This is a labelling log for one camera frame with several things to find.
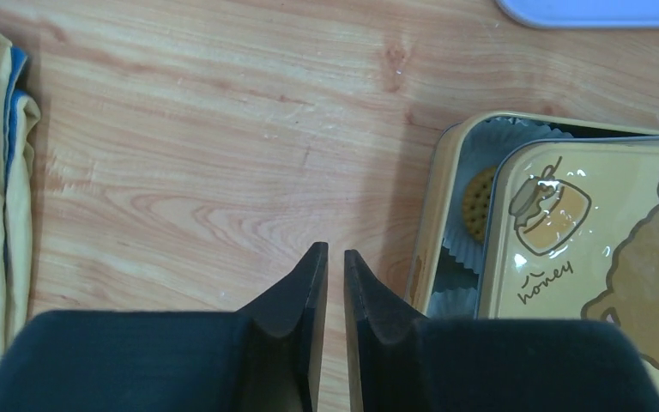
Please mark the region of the silver tin lid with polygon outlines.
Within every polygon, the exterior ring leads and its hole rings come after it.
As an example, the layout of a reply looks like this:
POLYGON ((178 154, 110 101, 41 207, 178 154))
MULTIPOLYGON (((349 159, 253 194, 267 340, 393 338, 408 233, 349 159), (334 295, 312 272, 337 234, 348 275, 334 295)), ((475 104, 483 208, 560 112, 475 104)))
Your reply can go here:
POLYGON ((659 136, 526 144, 493 182, 477 314, 617 326, 659 390, 659 136))

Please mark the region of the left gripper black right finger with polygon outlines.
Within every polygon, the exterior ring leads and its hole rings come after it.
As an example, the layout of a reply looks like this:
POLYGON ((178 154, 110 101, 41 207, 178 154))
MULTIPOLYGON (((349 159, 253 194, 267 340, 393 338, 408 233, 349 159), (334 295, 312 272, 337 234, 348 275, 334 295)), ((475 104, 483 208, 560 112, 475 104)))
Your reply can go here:
POLYGON ((432 319, 344 256, 353 411, 659 411, 637 350, 613 326, 432 319))

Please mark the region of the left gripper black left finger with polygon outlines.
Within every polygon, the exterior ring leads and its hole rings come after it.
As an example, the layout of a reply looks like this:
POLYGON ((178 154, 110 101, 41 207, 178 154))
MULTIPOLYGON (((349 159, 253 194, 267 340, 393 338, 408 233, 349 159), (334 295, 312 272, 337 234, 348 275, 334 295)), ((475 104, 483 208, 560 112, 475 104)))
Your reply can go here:
POLYGON ((0 411, 313 411, 328 246, 234 312, 59 310, 0 361, 0 411))

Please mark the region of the orange cookie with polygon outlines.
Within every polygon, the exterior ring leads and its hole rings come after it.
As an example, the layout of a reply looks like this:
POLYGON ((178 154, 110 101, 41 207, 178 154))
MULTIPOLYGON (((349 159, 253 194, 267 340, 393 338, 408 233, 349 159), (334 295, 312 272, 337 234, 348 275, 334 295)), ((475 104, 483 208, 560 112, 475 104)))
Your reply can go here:
POLYGON ((467 184, 462 197, 463 224, 473 240, 483 244, 493 194, 497 167, 491 166, 477 173, 467 184))

